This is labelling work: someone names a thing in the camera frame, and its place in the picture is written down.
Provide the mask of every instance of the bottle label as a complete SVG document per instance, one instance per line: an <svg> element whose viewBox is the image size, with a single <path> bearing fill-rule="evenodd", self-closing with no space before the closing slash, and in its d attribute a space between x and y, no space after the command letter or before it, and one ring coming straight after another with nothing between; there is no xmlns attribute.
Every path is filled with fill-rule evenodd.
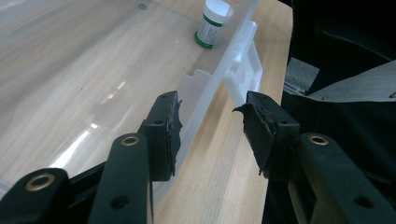
<svg viewBox="0 0 396 224"><path fill-rule="evenodd" d="M220 29L220 23L215 23L204 15L204 18L201 22L201 27L197 32L197 37L205 44L213 46L215 44L216 34Z"/></svg>

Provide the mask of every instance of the wooden table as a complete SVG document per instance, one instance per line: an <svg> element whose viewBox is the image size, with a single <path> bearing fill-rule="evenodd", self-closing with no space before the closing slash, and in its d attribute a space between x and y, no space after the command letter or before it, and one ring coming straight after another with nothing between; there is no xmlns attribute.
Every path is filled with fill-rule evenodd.
<svg viewBox="0 0 396 224"><path fill-rule="evenodd" d="M104 161L117 136L137 131L155 98L207 53L192 37L203 3L0 2L0 193L44 167L76 175ZM253 21L261 90L279 102L291 9L261 0ZM220 86L175 185L155 207L156 223L261 222L266 181L232 109Z"/></svg>

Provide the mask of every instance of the white pill bottle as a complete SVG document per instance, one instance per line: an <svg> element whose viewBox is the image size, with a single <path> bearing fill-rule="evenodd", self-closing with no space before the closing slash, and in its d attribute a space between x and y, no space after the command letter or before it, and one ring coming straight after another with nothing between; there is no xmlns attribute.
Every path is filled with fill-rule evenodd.
<svg viewBox="0 0 396 224"><path fill-rule="evenodd" d="M201 26L195 33L195 40L199 45L213 48L216 34L224 23L229 9L230 5L222 0L206 0Z"/></svg>

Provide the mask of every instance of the black fabric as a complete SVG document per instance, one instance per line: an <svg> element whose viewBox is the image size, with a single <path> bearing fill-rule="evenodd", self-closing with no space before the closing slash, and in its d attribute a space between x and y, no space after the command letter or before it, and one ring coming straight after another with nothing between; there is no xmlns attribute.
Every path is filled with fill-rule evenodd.
<svg viewBox="0 0 396 224"><path fill-rule="evenodd" d="M301 133L334 139L395 206L395 103L335 104L283 95L282 107L300 123Z"/></svg>

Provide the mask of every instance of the gray fabric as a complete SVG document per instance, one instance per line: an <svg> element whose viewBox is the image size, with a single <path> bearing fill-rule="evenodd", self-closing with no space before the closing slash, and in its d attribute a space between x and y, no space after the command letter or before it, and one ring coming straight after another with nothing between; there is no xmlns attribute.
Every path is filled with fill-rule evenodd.
<svg viewBox="0 0 396 224"><path fill-rule="evenodd" d="M307 97L332 103L396 102L396 61L336 82Z"/></svg>

